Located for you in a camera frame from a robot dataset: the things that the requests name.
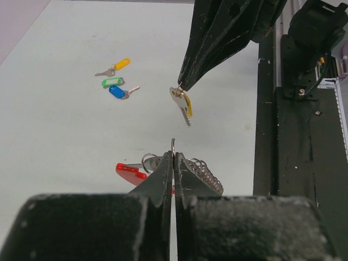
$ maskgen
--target key tag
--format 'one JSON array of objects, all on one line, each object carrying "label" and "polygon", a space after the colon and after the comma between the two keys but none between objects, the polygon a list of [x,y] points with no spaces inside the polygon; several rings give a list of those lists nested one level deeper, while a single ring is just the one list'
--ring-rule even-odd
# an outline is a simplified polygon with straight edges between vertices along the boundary
[{"label": "key tag", "polygon": [[109,88],[111,85],[122,85],[124,84],[125,81],[123,80],[122,77],[115,77],[115,78],[109,78],[109,79],[105,79],[104,81],[102,81],[102,86],[104,87],[104,89]]},{"label": "key tag", "polygon": [[[132,183],[135,186],[139,186],[148,175],[139,171],[136,167],[127,167],[124,163],[118,163],[115,168],[116,173],[125,179],[126,181]],[[172,187],[172,194],[175,193],[174,186]]]},{"label": "key tag", "polygon": [[122,69],[123,67],[126,67],[130,62],[131,60],[129,58],[124,58],[123,60],[119,61],[117,64],[114,64],[113,67],[115,70],[120,70]]},{"label": "key tag", "polygon": [[112,85],[109,88],[109,92],[114,95],[117,99],[122,99],[125,95],[126,92],[123,91],[120,87],[118,87],[117,85]]},{"label": "key tag", "polygon": [[191,100],[189,98],[189,96],[184,93],[184,91],[181,92],[182,95],[184,96],[186,103],[187,103],[187,116],[188,117],[192,117],[192,105],[191,105]]}]

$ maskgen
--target red key tag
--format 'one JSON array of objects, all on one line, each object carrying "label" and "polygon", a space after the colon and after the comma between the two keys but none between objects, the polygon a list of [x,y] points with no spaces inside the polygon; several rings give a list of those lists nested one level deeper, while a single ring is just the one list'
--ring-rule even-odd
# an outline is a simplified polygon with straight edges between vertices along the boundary
[{"label": "red key tag", "polygon": [[137,168],[127,167],[123,163],[118,163],[115,170],[122,178],[136,186],[147,178],[147,174],[140,172]]}]

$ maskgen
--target black cable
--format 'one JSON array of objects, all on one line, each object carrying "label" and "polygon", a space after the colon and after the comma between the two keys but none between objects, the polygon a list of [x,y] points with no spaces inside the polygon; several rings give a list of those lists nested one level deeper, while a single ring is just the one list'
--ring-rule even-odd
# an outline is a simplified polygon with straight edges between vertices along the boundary
[{"label": "black cable", "polygon": [[324,76],[327,74],[328,69],[330,68],[330,61],[331,61],[331,52],[328,52],[326,54],[325,57],[325,66],[324,69],[322,71],[322,74],[320,75],[319,79],[316,81],[316,83],[310,87],[310,88],[306,88],[304,91],[304,96],[306,96],[311,90],[313,90],[314,88],[317,88],[319,86],[319,84],[321,83],[321,81],[324,79]]}]

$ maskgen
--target key with yellow tag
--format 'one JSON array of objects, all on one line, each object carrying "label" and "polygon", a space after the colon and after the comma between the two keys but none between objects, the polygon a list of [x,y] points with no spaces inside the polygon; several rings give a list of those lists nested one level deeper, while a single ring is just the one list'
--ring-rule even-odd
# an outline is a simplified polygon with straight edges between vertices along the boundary
[{"label": "key with yellow tag", "polygon": [[129,63],[130,63],[130,59],[129,58],[124,58],[123,60],[119,61],[117,64],[113,65],[113,68],[118,71],[120,69],[122,69],[123,67],[126,67]]},{"label": "key with yellow tag", "polygon": [[187,126],[191,126],[190,117],[192,117],[192,107],[191,107],[191,101],[187,94],[184,93],[184,91],[178,87],[178,88],[170,88],[170,95],[172,99],[175,101],[175,103],[179,106],[185,122]]}]

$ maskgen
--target pink wall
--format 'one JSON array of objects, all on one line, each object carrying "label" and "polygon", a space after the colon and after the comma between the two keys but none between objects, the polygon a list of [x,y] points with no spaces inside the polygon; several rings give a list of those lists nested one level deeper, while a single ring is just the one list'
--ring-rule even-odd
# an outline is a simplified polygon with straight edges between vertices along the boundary
[{"label": "pink wall", "polygon": [[0,64],[50,0],[0,0]]}]

